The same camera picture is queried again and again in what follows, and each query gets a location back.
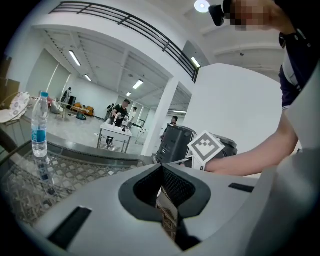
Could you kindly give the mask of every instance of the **black railing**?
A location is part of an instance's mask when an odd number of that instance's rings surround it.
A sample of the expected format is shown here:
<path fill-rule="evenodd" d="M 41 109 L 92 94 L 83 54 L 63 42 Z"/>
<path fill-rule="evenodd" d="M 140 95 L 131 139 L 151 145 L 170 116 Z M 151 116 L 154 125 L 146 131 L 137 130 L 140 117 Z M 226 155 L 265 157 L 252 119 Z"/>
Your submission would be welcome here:
<path fill-rule="evenodd" d="M 192 78 L 192 81 L 194 83 L 196 82 L 199 69 L 194 65 L 194 63 L 178 46 L 176 46 L 174 42 L 144 20 L 123 10 L 90 2 L 64 1 L 50 13 L 60 12 L 101 17 L 138 32 L 150 41 L 154 42 L 162 49 L 163 52 L 169 54 L 188 73 Z"/>

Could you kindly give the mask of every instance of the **fluorescent light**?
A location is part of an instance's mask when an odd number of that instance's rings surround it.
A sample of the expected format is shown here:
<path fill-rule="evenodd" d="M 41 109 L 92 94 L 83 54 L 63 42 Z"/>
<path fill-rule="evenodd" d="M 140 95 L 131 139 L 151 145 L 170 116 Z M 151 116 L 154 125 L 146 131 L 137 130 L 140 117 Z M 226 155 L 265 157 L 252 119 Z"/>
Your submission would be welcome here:
<path fill-rule="evenodd" d="M 136 84 L 133 86 L 133 89 L 137 89 L 140 85 L 142 85 L 144 83 L 144 81 L 142 81 L 141 79 L 139 79 L 138 82 L 136 82 Z"/>
<path fill-rule="evenodd" d="M 174 113 L 183 113 L 183 114 L 187 113 L 187 111 L 180 111 L 180 110 L 173 110 L 173 112 Z"/>
<path fill-rule="evenodd" d="M 192 60 L 192 62 L 195 64 L 195 66 L 196 66 L 197 68 L 201 68 L 199 62 L 198 62 L 194 57 L 192 57 L 191 60 Z"/>
<path fill-rule="evenodd" d="M 86 79 L 88 79 L 90 82 L 92 82 L 92 80 L 90 79 L 90 77 L 87 74 L 85 74 L 84 76 Z"/>
<path fill-rule="evenodd" d="M 210 4 L 206 0 L 198 0 L 194 3 L 194 8 L 199 13 L 207 13 L 209 12 Z"/>
<path fill-rule="evenodd" d="M 69 53 L 70 53 L 71 57 L 74 59 L 75 63 L 76 63 L 78 66 L 81 66 L 79 60 L 77 59 L 77 57 L 76 57 L 76 55 L 75 55 L 75 53 L 74 53 L 72 50 L 70 50 Z"/>

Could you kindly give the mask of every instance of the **orange chair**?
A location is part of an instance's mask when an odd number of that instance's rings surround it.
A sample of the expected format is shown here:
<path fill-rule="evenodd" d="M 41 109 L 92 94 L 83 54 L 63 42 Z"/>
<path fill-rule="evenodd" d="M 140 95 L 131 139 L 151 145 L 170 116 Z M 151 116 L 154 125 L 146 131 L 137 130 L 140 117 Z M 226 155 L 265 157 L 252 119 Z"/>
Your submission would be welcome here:
<path fill-rule="evenodd" d="M 94 115 L 95 109 L 92 106 L 87 106 L 86 110 L 90 111 L 88 113 L 85 113 L 87 116 L 93 116 Z"/>

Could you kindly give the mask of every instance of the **plastic bottle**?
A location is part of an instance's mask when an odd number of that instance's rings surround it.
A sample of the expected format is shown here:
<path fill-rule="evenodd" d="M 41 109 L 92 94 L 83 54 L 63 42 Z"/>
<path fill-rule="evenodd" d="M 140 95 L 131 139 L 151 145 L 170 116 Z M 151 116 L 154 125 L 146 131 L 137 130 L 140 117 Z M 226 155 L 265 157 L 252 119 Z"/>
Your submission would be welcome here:
<path fill-rule="evenodd" d="M 47 121 L 48 121 L 48 93 L 42 91 L 32 111 L 31 140 L 33 154 L 43 158 L 48 153 L 47 147 Z"/>

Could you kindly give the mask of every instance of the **black bin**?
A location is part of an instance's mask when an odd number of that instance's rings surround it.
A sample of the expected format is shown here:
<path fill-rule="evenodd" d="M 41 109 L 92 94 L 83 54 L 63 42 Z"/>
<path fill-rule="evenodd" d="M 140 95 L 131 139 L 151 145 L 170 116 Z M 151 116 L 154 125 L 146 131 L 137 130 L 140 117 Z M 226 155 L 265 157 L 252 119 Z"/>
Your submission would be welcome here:
<path fill-rule="evenodd" d="M 172 163 L 185 159 L 188 144 L 194 139 L 196 132 L 190 128 L 168 124 L 167 131 L 155 158 L 158 163 Z"/>
<path fill-rule="evenodd" d="M 220 140 L 220 142 L 225 146 L 225 148 L 214 157 L 215 159 L 232 157 L 238 153 L 237 144 L 232 139 L 215 134 L 212 135 L 215 136 L 218 140 Z"/>

